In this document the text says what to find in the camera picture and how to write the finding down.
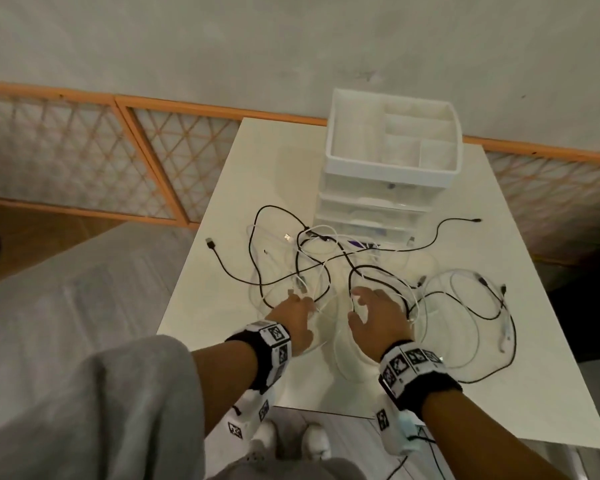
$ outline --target orange frame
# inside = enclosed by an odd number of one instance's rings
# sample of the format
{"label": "orange frame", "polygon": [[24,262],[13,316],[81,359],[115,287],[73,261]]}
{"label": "orange frame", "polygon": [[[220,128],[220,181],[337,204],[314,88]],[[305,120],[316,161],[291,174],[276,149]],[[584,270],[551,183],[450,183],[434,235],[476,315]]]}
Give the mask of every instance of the orange frame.
{"label": "orange frame", "polygon": [[[79,216],[105,217],[108,219],[122,219],[162,225],[187,226],[193,229],[197,229],[200,224],[189,221],[189,218],[187,217],[181,202],[174,192],[173,187],[171,186],[171,183],[165,174],[164,169],[162,168],[160,160],[153,151],[153,148],[144,133],[144,129],[133,112],[133,109],[179,112],[195,114],[197,116],[209,116],[213,118],[225,118],[239,121],[243,118],[257,118],[261,120],[286,121],[289,123],[300,123],[305,125],[327,125],[326,119],[312,118],[309,116],[296,116],[293,114],[254,111],[251,109],[194,104],[179,101],[144,98],[139,96],[94,93],[88,91],[79,91],[76,89],[11,84],[8,82],[0,82],[0,94],[9,96],[44,98],[49,100],[67,100],[78,103],[92,103],[110,106],[112,112],[120,122],[120,126],[122,127],[126,137],[134,145],[138,156],[142,158],[149,176],[162,193],[165,202],[167,202],[175,218],[160,219],[157,217],[133,216],[100,210],[60,207],[56,205],[30,203],[3,198],[0,198],[0,205],[44,210],[49,212],[61,212]],[[586,150],[577,150],[574,148],[561,148],[558,146],[547,146],[543,144],[524,143],[520,141],[480,138],[475,136],[464,136],[463,140],[465,143],[469,144],[480,144],[485,151],[490,152],[513,153],[517,155],[529,155],[547,159],[587,162],[600,165],[600,152],[590,152]]]}

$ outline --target gray concrete wall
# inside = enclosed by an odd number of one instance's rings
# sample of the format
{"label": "gray concrete wall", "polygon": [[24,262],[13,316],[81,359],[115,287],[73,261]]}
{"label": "gray concrete wall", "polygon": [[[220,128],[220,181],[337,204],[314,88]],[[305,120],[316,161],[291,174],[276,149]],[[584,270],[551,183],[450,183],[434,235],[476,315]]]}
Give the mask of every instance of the gray concrete wall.
{"label": "gray concrete wall", "polygon": [[368,89],[600,150],[600,0],[0,0],[0,80],[311,116]]}

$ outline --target person's right arm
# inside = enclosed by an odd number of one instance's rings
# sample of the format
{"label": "person's right arm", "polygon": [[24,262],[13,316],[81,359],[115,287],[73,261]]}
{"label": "person's right arm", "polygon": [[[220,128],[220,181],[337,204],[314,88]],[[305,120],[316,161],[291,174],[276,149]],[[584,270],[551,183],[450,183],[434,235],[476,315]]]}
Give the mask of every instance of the person's right arm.
{"label": "person's right arm", "polygon": [[[354,288],[368,319],[351,312],[349,326],[356,343],[376,362],[399,340],[413,340],[400,306],[382,290]],[[433,392],[422,405],[422,419],[457,480],[566,480],[549,462],[487,416],[457,390]]]}

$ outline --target shoe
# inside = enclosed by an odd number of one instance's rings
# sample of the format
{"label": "shoe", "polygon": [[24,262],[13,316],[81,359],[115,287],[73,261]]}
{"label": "shoe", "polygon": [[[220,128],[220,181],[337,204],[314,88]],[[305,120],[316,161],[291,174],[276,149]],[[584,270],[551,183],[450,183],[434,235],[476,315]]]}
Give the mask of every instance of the shoe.
{"label": "shoe", "polygon": [[265,419],[249,441],[249,454],[273,459],[278,448],[278,430],[273,421]]}
{"label": "shoe", "polygon": [[303,460],[318,461],[331,458],[331,443],[320,424],[310,424],[302,436]]}

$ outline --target sleeve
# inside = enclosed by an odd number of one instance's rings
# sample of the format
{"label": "sleeve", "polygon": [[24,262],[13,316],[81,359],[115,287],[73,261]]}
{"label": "sleeve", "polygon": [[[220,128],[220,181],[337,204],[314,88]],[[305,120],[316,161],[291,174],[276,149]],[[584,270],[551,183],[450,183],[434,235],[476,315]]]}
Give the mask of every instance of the sleeve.
{"label": "sleeve", "polygon": [[156,336],[92,355],[0,429],[0,479],[201,479],[204,404],[190,352]]}

